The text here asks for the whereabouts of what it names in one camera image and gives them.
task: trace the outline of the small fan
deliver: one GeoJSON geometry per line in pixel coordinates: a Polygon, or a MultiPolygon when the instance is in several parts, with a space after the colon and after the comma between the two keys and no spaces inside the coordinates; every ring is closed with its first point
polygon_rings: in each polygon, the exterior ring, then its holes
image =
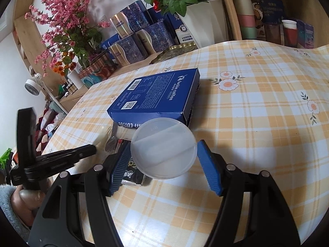
{"type": "Polygon", "coordinates": [[[40,94],[41,89],[45,90],[51,99],[66,113],[68,114],[67,110],[60,104],[60,102],[53,96],[50,90],[45,85],[44,81],[42,80],[42,76],[40,73],[35,74],[31,79],[28,79],[25,83],[25,88],[29,91],[32,95],[38,96],[40,94]]]}

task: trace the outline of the qr code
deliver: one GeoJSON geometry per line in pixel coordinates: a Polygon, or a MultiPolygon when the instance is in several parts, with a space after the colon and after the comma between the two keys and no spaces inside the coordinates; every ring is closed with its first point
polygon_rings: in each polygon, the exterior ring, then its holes
{"type": "Polygon", "coordinates": [[[137,101],[126,102],[126,104],[124,104],[124,106],[121,109],[122,110],[130,110],[135,106],[136,103],[137,103],[137,101]]]}
{"type": "Polygon", "coordinates": [[[142,79],[138,79],[132,83],[132,85],[128,88],[128,90],[135,90],[138,84],[141,82],[142,79]]]}

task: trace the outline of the yellow plaid tablecloth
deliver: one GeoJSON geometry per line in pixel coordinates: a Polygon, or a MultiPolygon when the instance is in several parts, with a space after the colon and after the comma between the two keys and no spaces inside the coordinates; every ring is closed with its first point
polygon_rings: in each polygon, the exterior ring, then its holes
{"type": "MultiPolygon", "coordinates": [[[[300,50],[260,41],[224,42],[111,78],[82,97],[44,153],[93,142],[101,125],[112,124],[107,108],[134,78],[198,67],[200,88],[190,129],[227,163],[252,173],[268,170],[303,242],[329,205],[328,50],[329,46],[300,50]]],[[[181,177],[122,186],[108,198],[124,246],[201,247],[220,202],[198,159],[181,177]]],[[[83,230],[93,241],[81,203],[83,230]]],[[[237,240],[246,218],[247,203],[237,240]]]]}

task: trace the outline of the clear plastic lid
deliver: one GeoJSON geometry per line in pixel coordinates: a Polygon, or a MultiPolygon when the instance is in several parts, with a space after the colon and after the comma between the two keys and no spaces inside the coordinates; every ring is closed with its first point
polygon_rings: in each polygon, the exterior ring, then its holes
{"type": "Polygon", "coordinates": [[[195,162],[197,144],[190,129],[170,118],[142,124],[131,140],[137,168],[155,179],[171,179],[186,173],[195,162]]]}

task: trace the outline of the person's hand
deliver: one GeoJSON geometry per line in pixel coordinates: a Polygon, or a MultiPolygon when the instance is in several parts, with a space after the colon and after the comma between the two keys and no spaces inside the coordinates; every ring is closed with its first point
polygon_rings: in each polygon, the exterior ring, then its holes
{"type": "Polygon", "coordinates": [[[40,190],[24,190],[23,186],[17,186],[10,202],[14,213],[28,227],[32,226],[34,216],[32,210],[41,206],[46,195],[40,190]]]}

